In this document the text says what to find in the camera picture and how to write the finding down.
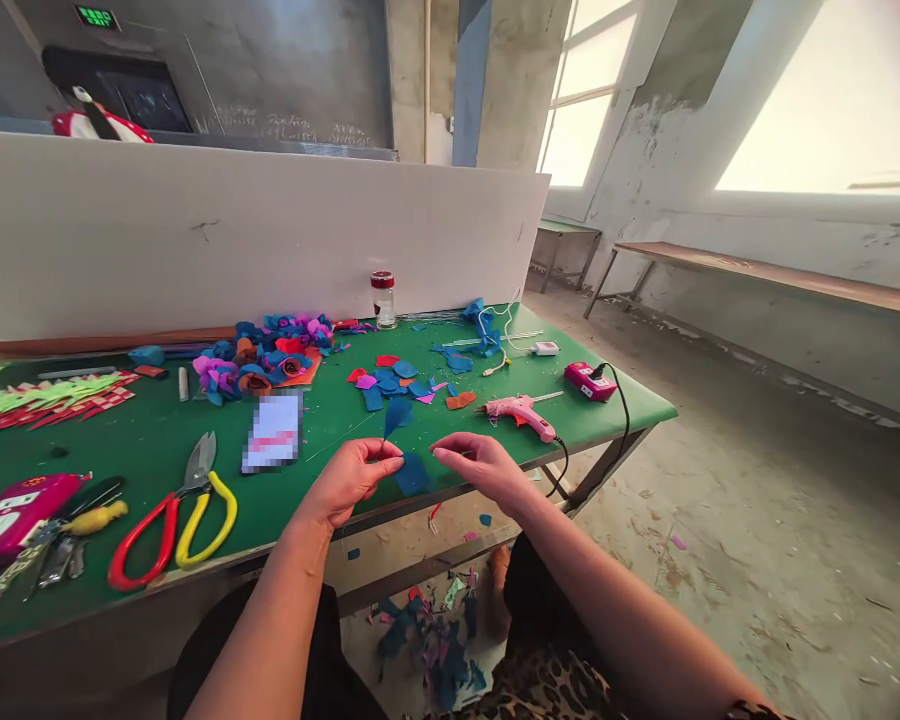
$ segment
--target scissors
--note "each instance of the scissors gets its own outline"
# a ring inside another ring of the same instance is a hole
[[[147,515],[140,524],[137,525],[130,534],[124,538],[123,542],[117,547],[117,551],[113,554],[113,560],[110,561],[110,571],[107,579],[110,585],[121,592],[129,592],[144,587],[154,580],[170,561],[170,552],[173,548],[173,541],[177,535],[177,512],[180,507],[180,500],[187,495],[199,493],[197,498],[197,506],[193,509],[187,526],[183,529],[183,535],[177,544],[176,561],[183,570],[188,570],[194,565],[202,563],[208,557],[213,555],[217,549],[227,539],[230,530],[233,529],[233,523],[237,519],[237,499],[234,497],[230,489],[223,484],[223,481],[211,469],[213,460],[217,454],[217,434],[204,433],[200,440],[190,453],[190,460],[187,462],[187,470],[184,475],[183,487],[170,493],[165,497],[150,514]],[[203,517],[204,510],[210,502],[210,491],[216,490],[219,495],[227,501],[227,517],[223,521],[223,527],[203,552],[197,553],[191,557],[190,543],[193,535],[197,531],[197,525]],[[157,556],[156,564],[150,568],[146,575],[132,580],[124,573],[124,565],[127,560],[127,553],[130,547],[136,542],[140,534],[150,525],[164,510],[166,517],[163,521],[163,540],[160,543],[160,554]]]

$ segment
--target small glass bottle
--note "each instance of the small glass bottle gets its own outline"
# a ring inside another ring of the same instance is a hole
[[[377,327],[390,330],[397,326],[397,311],[393,308],[393,273],[382,270],[370,276],[373,289],[373,312],[377,316]]]

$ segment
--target exit sign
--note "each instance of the exit sign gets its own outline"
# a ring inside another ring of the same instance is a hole
[[[86,5],[74,5],[80,21],[87,27],[100,28],[101,30],[115,30],[120,32],[117,16],[109,10],[100,10]]]

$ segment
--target green table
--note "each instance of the green table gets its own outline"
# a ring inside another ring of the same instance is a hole
[[[582,288],[583,280],[587,275],[587,271],[590,269],[590,265],[593,263],[593,257],[597,254],[597,248],[600,247],[600,238],[603,237],[603,233],[596,228],[587,227],[586,225],[578,225],[576,223],[567,222],[566,220],[548,220],[547,218],[541,218],[537,230],[542,230],[554,235],[556,240],[553,243],[553,253],[550,255],[550,260],[546,266],[546,272],[543,276],[543,286],[540,288],[540,293],[544,294],[547,292],[547,285],[550,284],[551,277],[575,277],[577,278],[576,289],[579,290]],[[590,241],[590,251],[587,253],[587,260],[583,263],[583,269],[581,269],[580,272],[554,272],[553,268],[557,263],[557,253],[560,251],[560,240],[566,235],[593,235],[593,239]]]
[[[86,422],[71,420],[32,432],[21,428],[1,431],[0,491],[13,482],[45,473],[93,471],[96,478],[123,475],[127,479],[123,499],[130,506],[130,514],[91,538],[87,546],[86,571],[79,579],[37,591],[25,605],[10,603],[9,598],[6,603],[0,601],[0,644],[156,590],[151,587],[131,595],[119,593],[107,584],[107,567],[117,544],[127,532],[154,504],[182,484],[190,451],[205,431],[217,433],[215,469],[236,494],[239,514],[229,538],[202,572],[224,567],[239,567],[245,571],[252,569],[253,564],[261,566],[268,546],[276,541],[333,452],[348,438],[382,434],[384,413],[368,414],[363,394],[346,381],[354,368],[372,370],[377,355],[399,355],[413,363],[424,378],[434,376],[438,382],[453,381],[461,391],[472,390],[478,396],[476,404],[516,394],[538,396],[565,390],[564,395],[541,403],[538,409],[557,429],[570,452],[613,441],[582,483],[573,492],[565,493],[564,507],[570,513],[579,511],[606,481],[618,457],[621,461],[625,459],[654,425],[676,415],[676,410],[666,400],[619,373],[630,412],[630,432],[623,438],[625,418],[620,393],[615,393],[607,404],[593,403],[563,379],[564,368],[569,363],[586,360],[595,366],[600,358],[526,308],[514,306],[510,332],[543,330],[539,339],[555,341],[561,348],[559,355],[537,357],[514,353],[509,369],[487,378],[480,373],[496,365],[499,355],[489,360],[476,358],[472,372],[455,377],[443,356],[430,350],[432,343],[475,337],[472,325],[430,323],[426,329],[415,331],[414,324],[404,321],[389,332],[347,338],[345,342],[351,343],[350,349],[333,354],[323,362],[312,390],[305,395],[304,405],[308,410],[303,416],[305,444],[301,445],[300,460],[277,472],[250,477],[239,474],[241,452],[255,403],[244,400],[227,403],[222,408],[199,400],[180,403],[173,367],[170,379],[138,380],[130,386],[136,397]],[[497,325],[502,327],[502,324],[498,319]],[[515,342],[526,346],[534,341]],[[56,362],[52,369],[86,367],[87,364],[85,359]],[[91,360],[89,364],[104,363]],[[37,372],[47,368],[45,364],[12,366],[0,373],[0,386],[32,381]],[[191,373],[191,387],[195,386],[195,376]],[[445,390],[441,391],[429,406],[414,403],[415,422],[398,428],[391,437],[401,449],[416,451],[424,457],[434,478],[435,490],[424,496],[404,498],[393,478],[388,478],[370,500],[357,506],[354,517],[338,532],[353,534],[470,492],[469,485],[439,465],[428,452],[431,443],[451,432],[468,430],[491,434],[527,470],[558,459],[562,465],[563,451],[559,446],[543,445],[532,430],[517,429],[510,419],[501,419],[499,426],[492,428],[486,416],[473,412],[476,404],[449,411],[445,394]],[[61,459],[52,458],[49,451],[54,445],[67,448],[70,454]],[[194,503],[192,497],[183,500],[178,537]],[[209,543],[223,516],[222,499],[212,497],[194,540],[194,548],[203,548]],[[139,576],[152,565],[159,535],[159,527],[151,528],[134,546],[127,563],[129,576]],[[478,543],[467,545],[470,552],[479,554]],[[197,569],[189,573],[169,573],[167,577],[172,577],[173,581],[163,582],[160,586],[173,587],[183,580],[181,576],[193,577],[200,572]]]

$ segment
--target wooden bench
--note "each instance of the wooden bench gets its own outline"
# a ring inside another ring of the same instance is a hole
[[[540,231],[556,236],[553,243],[553,254],[550,255],[550,260],[546,263],[546,265],[544,265],[543,263],[535,262],[532,257],[530,258],[530,264],[538,265],[544,268],[545,274],[543,276],[543,287],[540,288],[540,293],[543,294],[547,291],[547,285],[550,283],[551,277],[575,277],[577,278],[575,289],[579,290],[581,287],[583,287],[583,278],[586,276],[587,271],[590,269],[590,264],[593,262],[593,256],[597,254],[597,248],[600,247],[600,238],[603,237],[603,233],[596,228],[589,228],[585,225],[575,225],[566,221],[548,220],[546,218],[541,218],[540,224],[537,226],[538,234]],[[560,240],[564,235],[593,235],[593,240],[591,240],[590,242],[590,252],[587,254],[587,260],[583,264],[583,269],[580,272],[565,273],[553,271],[553,267],[557,262],[557,253],[560,251]]]
[[[626,293],[609,293],[601,295],[600,290],[607,281],[607,276],[610,274],[610,268],[613,267],[613,262],[617,259],[617,253],[619,251],[643,255],[649,259],[650,262],[640,274],[640,278],[637,280],[636,285],[634,285],[633,290]],[[593,310],[593,306],[596,304],[597,300],[622,297],[626,300],[636,302],[640,290],[643,288],[643,283],[646,281],[647,275],[650,272],[650,268],[658,262],[687,270],[730,273],[739,277],[746,277],[777,286],[794,288],[807,293],[826,295],[838,300],[846,300],[860,305],[900,312],[900,290],[896,288],[872,285],[871,283],[859,282],[858,280],[847,280],[845,278],[832,277],[830,275],[821,275],[820,273],[807,272],[806,270],[794,270],[792,268],[781,267],[780,265],[759,262],[757,260],[747,260],[745,258],[734,257],[733,255],[721,255],[707,250],[683,247],[682,245],[673,245],[665,242],[649,242],[617,243],[613,246],[613,252],[610,254],[610,262],[607,265],[607,270],[603,273],[603,278],[600,280],[600,284],[597,286],[593,297],[590,299],[590,304],[587,305],[587,310],[584,312],[583,316],[585,318],[590,317],[590,311]]]

